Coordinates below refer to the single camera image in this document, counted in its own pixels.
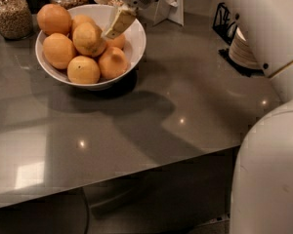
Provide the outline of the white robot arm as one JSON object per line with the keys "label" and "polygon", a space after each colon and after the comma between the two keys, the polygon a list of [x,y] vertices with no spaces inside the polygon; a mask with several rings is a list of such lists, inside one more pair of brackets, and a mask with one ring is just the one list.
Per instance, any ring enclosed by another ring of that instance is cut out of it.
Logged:
{"label": "white robot arm", "polygon": [[293,234],[293,0],[223,1],[282,101],[239,149],[230,234]]}

